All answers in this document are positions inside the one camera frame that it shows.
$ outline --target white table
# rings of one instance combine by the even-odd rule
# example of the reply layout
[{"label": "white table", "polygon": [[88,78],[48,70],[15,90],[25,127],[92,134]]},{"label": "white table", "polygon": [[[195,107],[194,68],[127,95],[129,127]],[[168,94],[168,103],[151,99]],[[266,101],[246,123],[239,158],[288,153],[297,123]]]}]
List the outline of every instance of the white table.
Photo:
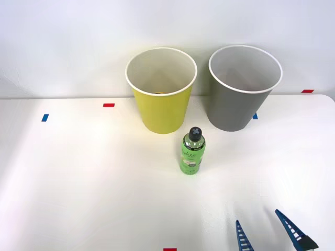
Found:
[{"label": "white table", "polygon": [[[239,132],[211,125],[204,102],[159,135],[132,98],[0,100],[0,250],[238,251],[236,219],[256,251],[294,250],[276,208],[334,250],[333,100],[270,96]],[[193,126],[207,148],[188,176]]]}]

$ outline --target paper cup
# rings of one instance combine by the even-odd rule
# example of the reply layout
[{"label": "paper cup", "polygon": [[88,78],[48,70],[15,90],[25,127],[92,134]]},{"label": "paper cup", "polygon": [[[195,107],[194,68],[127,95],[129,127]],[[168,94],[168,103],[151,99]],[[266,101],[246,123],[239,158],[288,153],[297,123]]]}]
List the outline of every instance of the paper cup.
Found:
[{"label": "paper cup", "polygon": [[278,60],[248,45],[219,49],[209,59],[213,77],[209,121],[224,131],[243,129],[283,77]]},{"label": "paper cup", "polygon": [[144,51],[129,61],[126,79],[150,131],[171,133],[183,124],[196,76],[195,61],[173,48]]}]

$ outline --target white wall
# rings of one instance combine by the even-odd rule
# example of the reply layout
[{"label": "white wall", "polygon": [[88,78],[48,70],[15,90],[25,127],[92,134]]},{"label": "white wall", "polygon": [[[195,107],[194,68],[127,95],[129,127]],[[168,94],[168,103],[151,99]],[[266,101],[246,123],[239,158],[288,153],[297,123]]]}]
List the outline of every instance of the white wall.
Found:
[{"label": "white wall", "polygon": [[196,60],[193,94],[203,95],[208,59],[228,44],[276,56],[277,93],[334,95],[334,8],[331,0],[3,0],[0,97],[132,96],[127,61],[160,45]]}]

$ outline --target yellow paper cup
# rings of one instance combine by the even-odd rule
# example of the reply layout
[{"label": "yellow paper cup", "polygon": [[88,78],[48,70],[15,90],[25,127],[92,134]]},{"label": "yellow paper cup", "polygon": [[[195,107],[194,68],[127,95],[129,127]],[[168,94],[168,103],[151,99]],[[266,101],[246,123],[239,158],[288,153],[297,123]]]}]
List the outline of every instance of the yellow paper cup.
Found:
[{"label": "yellow paper cup", "polygon": [[126,79],[150,131],[171,133],[183,124],[196,76],[195,61],[173,48],[144,51],[129,61]]}]

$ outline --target bottle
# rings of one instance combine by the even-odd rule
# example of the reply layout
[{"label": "bottle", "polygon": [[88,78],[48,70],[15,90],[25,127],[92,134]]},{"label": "bottle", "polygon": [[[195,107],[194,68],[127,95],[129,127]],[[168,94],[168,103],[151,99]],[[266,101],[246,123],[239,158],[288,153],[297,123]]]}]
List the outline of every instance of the bottle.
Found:
[{"label": "bottle", "polygon": [[205,151],[205,138],[199,127],[192,127],[182,142],[182,159],[180,169],[185,174],[195,174],[199,171],[199,166]]}]

